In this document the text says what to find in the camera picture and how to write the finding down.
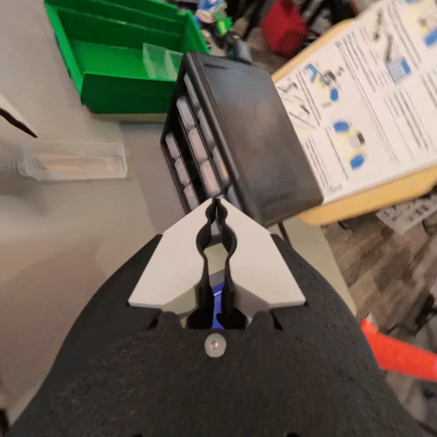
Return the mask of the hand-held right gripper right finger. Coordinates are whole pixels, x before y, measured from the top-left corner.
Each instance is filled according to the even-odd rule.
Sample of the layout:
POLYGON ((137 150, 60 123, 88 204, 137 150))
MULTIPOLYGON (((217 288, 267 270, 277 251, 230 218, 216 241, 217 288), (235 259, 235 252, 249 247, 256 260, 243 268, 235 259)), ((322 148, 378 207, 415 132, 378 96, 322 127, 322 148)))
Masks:
POLYGON ((306 299, 273 235, 225 199, 217 199, 217 221, 227 251, 221 312, 255 314, 302 306, 306 299))

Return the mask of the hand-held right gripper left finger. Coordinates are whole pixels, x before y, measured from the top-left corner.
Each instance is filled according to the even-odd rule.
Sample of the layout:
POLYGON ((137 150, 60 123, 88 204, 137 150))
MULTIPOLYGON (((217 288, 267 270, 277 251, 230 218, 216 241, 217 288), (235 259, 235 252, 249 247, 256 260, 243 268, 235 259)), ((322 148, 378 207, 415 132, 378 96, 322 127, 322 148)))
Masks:
POLYGON ((191 314, 214 305, 205 249, 212 241, 211 198, 167 229, 128 299, 131 307, 191 314))

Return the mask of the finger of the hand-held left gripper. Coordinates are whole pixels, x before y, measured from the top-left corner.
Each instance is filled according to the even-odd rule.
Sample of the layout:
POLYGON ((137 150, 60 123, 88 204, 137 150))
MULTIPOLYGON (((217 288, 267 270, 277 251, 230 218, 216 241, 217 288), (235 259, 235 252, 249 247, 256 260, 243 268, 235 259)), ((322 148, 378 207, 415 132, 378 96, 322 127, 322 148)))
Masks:
POLYGON ((2 94, 0 94, 0 115, 15 128, 33 138, 38 138, 25 117, 2 94))

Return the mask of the blue plastic bin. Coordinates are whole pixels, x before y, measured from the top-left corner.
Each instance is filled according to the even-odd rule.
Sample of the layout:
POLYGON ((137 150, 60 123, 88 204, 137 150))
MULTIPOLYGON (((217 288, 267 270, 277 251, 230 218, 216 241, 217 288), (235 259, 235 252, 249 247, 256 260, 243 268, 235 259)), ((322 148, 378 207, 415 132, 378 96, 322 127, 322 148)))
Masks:
POLYGON ((224 330, 225 328, 219 322, 217 316, 221 313, 221 294, 224 287, 224 281, 213 286, 212 292, 214 296, 214 309, 213 309, 213 319, 212 319, 212 329, 215 330, 224 330))

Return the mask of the green plastic bin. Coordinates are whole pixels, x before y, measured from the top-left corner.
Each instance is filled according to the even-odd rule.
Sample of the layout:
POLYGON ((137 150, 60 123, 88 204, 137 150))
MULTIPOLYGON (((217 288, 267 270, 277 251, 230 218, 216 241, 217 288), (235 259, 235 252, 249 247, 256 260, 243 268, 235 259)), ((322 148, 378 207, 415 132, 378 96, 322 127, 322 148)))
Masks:
POLYGON ((164 114, 177 79, 147 72, 145 43, 209 54, 193 13, 162 1, 50 0, 46 12, 83 106, 94 114, 164 114))

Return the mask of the set of clear cabinet drawers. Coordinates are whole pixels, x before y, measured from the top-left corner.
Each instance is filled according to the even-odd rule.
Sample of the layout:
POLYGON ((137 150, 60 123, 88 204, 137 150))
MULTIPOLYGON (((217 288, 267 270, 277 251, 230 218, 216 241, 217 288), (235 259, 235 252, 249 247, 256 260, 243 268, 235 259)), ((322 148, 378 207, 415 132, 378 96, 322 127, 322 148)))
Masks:
POLYGON ((216 197, 243 210, 188 73, 177 84, 161 146, 186 213, 216 197))

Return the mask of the black drawer cabinet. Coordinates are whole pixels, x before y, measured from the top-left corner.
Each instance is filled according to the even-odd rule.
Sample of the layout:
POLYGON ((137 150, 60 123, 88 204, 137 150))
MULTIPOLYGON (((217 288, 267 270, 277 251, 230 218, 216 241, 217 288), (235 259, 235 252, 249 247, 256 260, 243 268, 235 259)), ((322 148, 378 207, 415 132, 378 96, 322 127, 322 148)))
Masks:
POLYGON ((322 204, 315 171, 266 71, 188 52, 176 87, 184 73, 193 80, 245 214, 269 227, 322 204))

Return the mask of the wooden side table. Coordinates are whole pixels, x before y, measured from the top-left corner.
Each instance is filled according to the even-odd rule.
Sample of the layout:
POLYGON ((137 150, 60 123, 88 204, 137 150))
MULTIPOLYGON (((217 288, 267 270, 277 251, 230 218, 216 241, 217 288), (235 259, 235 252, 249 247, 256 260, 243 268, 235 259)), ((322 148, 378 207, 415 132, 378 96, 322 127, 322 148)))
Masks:
MULTIPOLYGON (((348 19, 334 25, 309 47, 278 69, 271 76, 272 81, 276 83, 287 76, 299 63, 306 61, 314 52, 325 48, 328 42, 349 28, 353 22, 353 19, 348 19)), ((353 194, 348 198, 308 209, 293 215, 292 218, 298 218, 310 226, 327 225, 418 198, 431 191, 436 181, 437 167, 428 167, 378 187, 353 194)))

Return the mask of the red plastic bar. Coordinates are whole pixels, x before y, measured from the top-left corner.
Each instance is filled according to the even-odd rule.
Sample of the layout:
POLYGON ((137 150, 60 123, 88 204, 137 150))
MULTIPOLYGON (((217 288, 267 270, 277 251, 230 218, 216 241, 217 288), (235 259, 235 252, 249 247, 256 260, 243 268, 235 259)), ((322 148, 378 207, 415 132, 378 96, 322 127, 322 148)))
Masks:
POLYGON ((435 353, 384 335, 368 320, 362 320, 361 329, 381 369, 423 381, 437 382, 435 353))

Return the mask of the printed instruction sheet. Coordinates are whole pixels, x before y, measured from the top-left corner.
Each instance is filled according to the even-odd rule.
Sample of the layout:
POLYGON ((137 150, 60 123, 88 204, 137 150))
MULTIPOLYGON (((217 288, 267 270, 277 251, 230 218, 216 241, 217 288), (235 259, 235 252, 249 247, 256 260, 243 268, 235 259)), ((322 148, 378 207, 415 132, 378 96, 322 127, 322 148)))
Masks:
POLYGON ((273 81, 330 204, 437 161, 436 1, 378 1, 273 81))

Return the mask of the red box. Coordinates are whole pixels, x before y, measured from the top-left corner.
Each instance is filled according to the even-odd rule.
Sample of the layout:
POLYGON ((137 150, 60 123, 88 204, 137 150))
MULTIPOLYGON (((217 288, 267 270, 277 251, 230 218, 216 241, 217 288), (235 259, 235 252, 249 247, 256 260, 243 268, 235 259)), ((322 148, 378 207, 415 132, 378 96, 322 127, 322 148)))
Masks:
POLYGON ((270 51, 291 58, 305 39, 308 26, 292 0, 276 0, 261 22, 270 51))

